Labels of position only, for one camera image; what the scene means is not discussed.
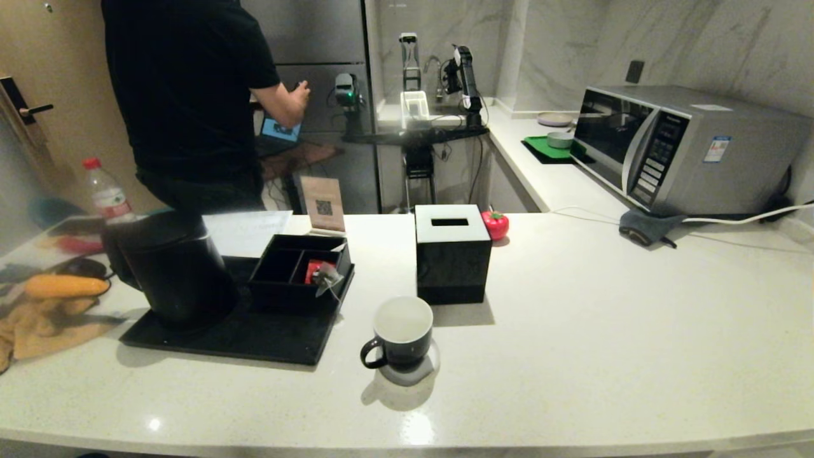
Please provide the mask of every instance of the microwave window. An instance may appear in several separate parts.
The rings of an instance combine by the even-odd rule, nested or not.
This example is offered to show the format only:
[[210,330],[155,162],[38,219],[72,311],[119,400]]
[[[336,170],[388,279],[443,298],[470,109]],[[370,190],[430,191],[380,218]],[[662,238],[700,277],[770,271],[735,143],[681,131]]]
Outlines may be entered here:
[[606,156],[594,159],[611,159],[621,167],[633,136],[652,111],[629,100],[587,90],[575,137]]

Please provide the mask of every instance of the electric kettle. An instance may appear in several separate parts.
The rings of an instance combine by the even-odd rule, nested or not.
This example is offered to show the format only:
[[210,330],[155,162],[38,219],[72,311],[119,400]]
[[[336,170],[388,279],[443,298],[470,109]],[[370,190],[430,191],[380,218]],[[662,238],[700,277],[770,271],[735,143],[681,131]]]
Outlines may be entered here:
[[144,292],[166,328],[214,324],[239,299],[199,215],[169,211],[110,225],[103,244],[112,270]]

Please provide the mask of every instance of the faucet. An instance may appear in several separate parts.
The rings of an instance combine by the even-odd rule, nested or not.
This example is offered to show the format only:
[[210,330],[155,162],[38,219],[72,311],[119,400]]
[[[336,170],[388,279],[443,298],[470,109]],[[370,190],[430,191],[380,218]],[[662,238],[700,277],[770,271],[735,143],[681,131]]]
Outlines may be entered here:
[[441,85],[441,59],[437,56],[431,55],[427,62],[424,63],[424,73],[430,69],[430,62],[435,61],[438,64],[438,86],[435,87],[435,101],[440,102],[444,100],[444,87]]

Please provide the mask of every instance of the mug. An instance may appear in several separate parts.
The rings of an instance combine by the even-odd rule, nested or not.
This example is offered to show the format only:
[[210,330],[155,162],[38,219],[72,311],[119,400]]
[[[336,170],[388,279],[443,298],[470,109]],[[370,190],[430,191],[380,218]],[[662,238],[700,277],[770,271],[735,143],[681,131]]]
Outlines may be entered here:
[[[361,362],[366,368],[411,366],[430,349],[432,309],[419,297],[394,297],[376,310],[373,330],[376,337],[361,348]],[[377,346],[382,347],[382,357],[368,363],[365,357]]]

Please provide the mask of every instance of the refrigerator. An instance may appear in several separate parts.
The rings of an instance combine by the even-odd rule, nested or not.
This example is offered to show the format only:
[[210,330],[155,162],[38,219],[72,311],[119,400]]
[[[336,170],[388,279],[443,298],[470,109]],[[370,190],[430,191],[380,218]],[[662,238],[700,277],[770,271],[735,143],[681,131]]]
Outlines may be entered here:
[[340,73],[356,76],[366,101],[362,129],[373,133],[374,107],[362,0],[240,0],[260,23],[277,72],[288,90],[308,81],[311,99],[300,141],[335,145],[343,153],[301,170],[298,175],[339,180],[346,214],[377,214],[381,209],[379,168],[374,145],[343,143],[345,117],[332,90]]

